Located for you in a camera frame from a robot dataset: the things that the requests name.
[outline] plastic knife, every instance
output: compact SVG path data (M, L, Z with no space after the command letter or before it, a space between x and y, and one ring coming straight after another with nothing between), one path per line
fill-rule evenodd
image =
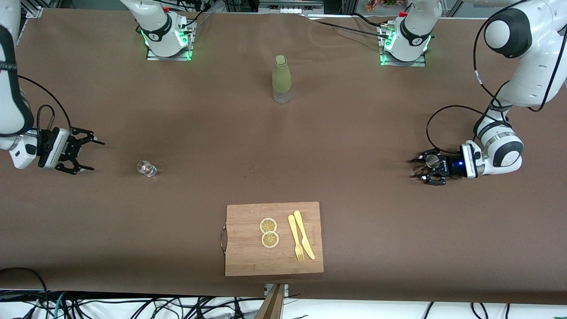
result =
M293 216L295 217L295 221L299 225L299 230L301 230L301 245L305 248L305 252L311 259L315 259L315 255L313 255L313 250L311 250L311 246L309 245L309 240L307 240L307 235L305 234L305 228L303 227L303 219L301 218L300 211L293 212Z

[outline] clear glass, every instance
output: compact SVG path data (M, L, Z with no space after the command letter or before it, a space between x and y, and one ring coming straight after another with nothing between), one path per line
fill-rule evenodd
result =
M272 89L272 91L274 92L274 100L280 104L287 103L291 100L291 90L285 93L276 92L274 89Z
M143 160L138 163L138 172L146 175L147 177L152 177L158 173L158 168L152 165L149 161Z

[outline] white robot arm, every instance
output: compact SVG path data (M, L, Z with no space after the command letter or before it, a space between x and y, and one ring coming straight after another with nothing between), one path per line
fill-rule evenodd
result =
M508 58L519 57L519 66L475 124L475 136L484 150L471 140L461 145L458 156L429 150L417 158L430 168L430 173L418 175L422 180L444 184L447 176L476 178L520 168L523 143L506 115L513 105L542 106L555 97L567 78L565 36L559 34L565 27L567 0L525 1L487 21L486 44Z
M0 149L9 150L14 165L23 169L36 157L37 138L27 132L33 125L23 92L20 92L15 46L20 27L19 0L2 0L0 10Z
M187 18L152 0L120 0L138 22L146 45L160 57L177 54L188 44Z
M92 167L80 165L76 157L81 145L98 142L91 131L80 128L32 128L33 114L18 82L15 47L20 27L20 1L0 0L0 149L8 150L14 166L24 169L39 156L38 166L69 174ZM75 138L84 133L87 137ZM70 161L73 168L62 162Z
M431 31L441 12L440 0L413 0L407 16L388 22L393 30L384 49L400 61L415 61L431 40Z

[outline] wooden cutting board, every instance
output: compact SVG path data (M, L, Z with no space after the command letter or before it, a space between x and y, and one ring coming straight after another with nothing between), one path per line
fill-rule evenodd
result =
M300 211L307 239L315 259L303 252L304 261L295 256L295 242L287 220ZM274 248L262 244L260 223L264 218L277 223L280 238ZM299 242L303 238L297 226ZM226 276L312 274L323 272L321 217L318 202L228 205L226 208Z

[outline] floor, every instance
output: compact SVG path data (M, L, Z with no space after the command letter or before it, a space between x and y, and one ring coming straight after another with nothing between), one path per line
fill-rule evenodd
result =
M157 301L157 306L164 304L164 301ZM229 297L219 297L214 299L209 305L219 305L221 303L234 300ZM191 305L196 302L196 298L182 298L183 305ZM84 314L92 319L123 319L129 318L139 307L138 303L103 304L89 303L81 306ZM357 300L307 300L289 299L284 302L282 319L334 319L334 318L379 318L379 319L424 319L426 308L429 303L420 301L357 301ZM252 313L258 310L261 301L241 301L240 307L243 313ZM554 319L567 316L567 306L561 305L523 305L512 304L509 315L506 317L505 304L484 304L487 317L490 319ZM21 302L0 303L0 318L22 318L32 308L32 305ZM154 306L150 305L138 319L151 319ZM485 315L479 303L475 304L476 312L480 318ZM155 319L176 319L181 314L179 306L170 305L170 311L162 311L155 316ZM231 308L219 308L204 315L206 319L230 319L234 311ZM37 310L33 314L33 319L45 318L43 310ZM471 310L470 303L434 303L427 319L475 319L477 318Z

